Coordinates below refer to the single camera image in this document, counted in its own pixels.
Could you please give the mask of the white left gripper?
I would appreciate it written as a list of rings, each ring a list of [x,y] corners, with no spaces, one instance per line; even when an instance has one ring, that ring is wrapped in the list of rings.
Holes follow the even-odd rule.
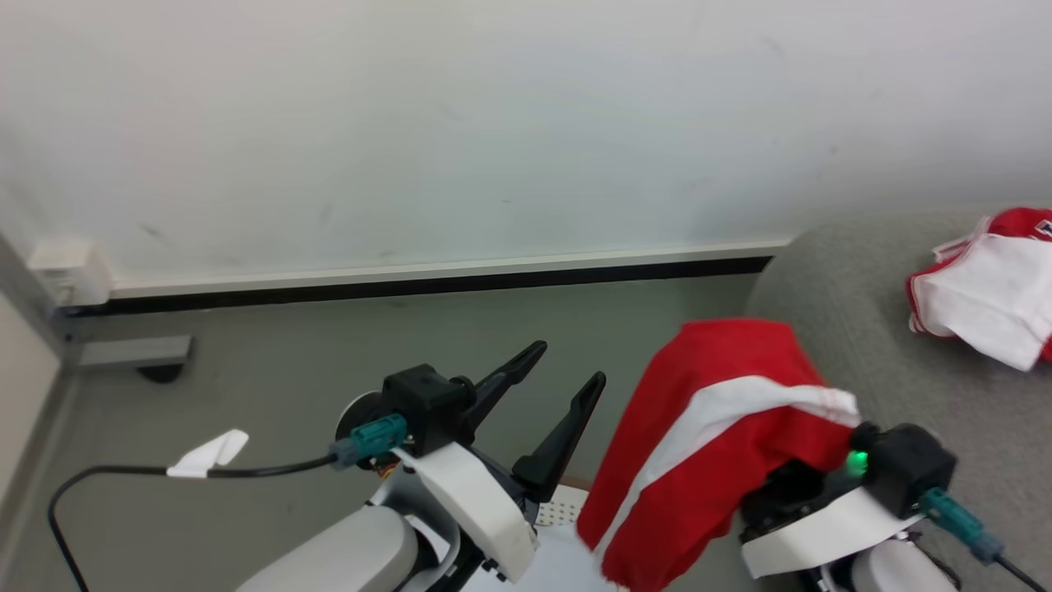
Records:
[[[467,409],[467,436],[476,435],[497,402],[537,367],[546,351],[547,342],[537,340],[476,385],[474,402]],[[605,373],[589,377],[569,401],[564,417],[533,453],[512,465],[512,477],[524,498],[537,503],[553,498],[606,385]],[[485,558],[495,562],[500,576],[512,584],[522,580],[537,555],[537,532],[483,460],[457,442],[421,457],[402,447],[397,447],[394,454],[405,467],[413,469],[425,490],[467,539],[482,550]]]

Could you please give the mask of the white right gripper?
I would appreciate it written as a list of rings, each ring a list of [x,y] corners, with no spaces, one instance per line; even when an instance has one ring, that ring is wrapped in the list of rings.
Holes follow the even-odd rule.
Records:
[[[832,473],[798,460],[775,469],[741,499],[741,554],[750,575],[803,573],[891,539],[920,520],[898,518],[863,486],[864,452]]]

